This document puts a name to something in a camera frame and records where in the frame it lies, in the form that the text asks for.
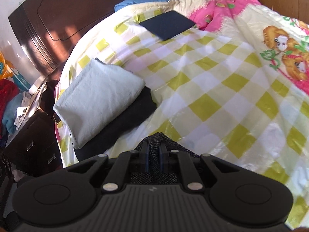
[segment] drawer handle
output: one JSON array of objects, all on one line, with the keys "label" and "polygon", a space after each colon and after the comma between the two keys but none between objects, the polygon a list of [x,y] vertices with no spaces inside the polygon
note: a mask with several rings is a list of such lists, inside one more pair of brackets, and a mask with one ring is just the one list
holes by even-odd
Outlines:
[{"label": "drawer handle", "polygon": [[47,163],[48,163],[48,164],[51,163],[54,159],[56,159],[56,155],[53,155],[53,157],[51,157],[51,158],[47,161]]},{"label": "drawer handle", "polygon": [[29,146],[27,146],[27,152],[28,152],[32,147],[34,147],[33,141],[31,142],[31,144],[30,144]]}]

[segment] white cloth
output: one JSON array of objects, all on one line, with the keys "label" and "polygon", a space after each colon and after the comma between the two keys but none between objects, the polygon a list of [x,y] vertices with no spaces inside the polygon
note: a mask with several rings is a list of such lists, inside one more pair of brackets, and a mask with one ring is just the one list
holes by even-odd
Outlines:
[{"label": "white cloth", "polygon": [[14,125],[16,126],[16,130],[19,129],[19,127],[21,126],[25,115],[26,115],[26,111],[30,105],[30,99],[31,99],[31,95],[28,92],[23,92],[23,100],[21,101],[21,106],[17,108],[16,110],[16,119],[14,121]]},{"label": "white cloth", "polygon": [[74,148],[80,149],[118,117],[144,86],[133,73],[93,59],[53,108],[68,126]]}]

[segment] red garment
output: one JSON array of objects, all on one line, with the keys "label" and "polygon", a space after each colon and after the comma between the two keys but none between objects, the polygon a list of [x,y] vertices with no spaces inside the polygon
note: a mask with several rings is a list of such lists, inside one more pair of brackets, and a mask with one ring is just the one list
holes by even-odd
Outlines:
[{"label": "red garment", "polygon": [[2,118],[5,110],[5,106],[9,101],[11,101],[17,94],[19,90],[16,84],[7,80],[0,80],[0,138],[2,138]]}]

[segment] dark wooden headboard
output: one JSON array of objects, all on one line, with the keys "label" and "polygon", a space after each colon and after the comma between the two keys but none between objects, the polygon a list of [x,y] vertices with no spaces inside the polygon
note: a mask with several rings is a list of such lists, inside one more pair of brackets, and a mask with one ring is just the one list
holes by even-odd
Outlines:
[{"label": "dark wooden headboard", "polygon": [[80,38],[123,0],[26,0],[10,16],[12,29],[37,70],[59,78]]}]

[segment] dark wooden nightstand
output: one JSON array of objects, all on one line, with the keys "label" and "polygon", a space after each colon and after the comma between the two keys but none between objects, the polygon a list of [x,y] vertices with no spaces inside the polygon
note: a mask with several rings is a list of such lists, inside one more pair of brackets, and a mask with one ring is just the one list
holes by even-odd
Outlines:
[{"label": "dark wooden nightstand", "polygon": [[51,90],[38,93],[28,110],[28,119],[4,154],[16,168],[34,177],[47,174],[62,166],[53,120],[54,97]]}]

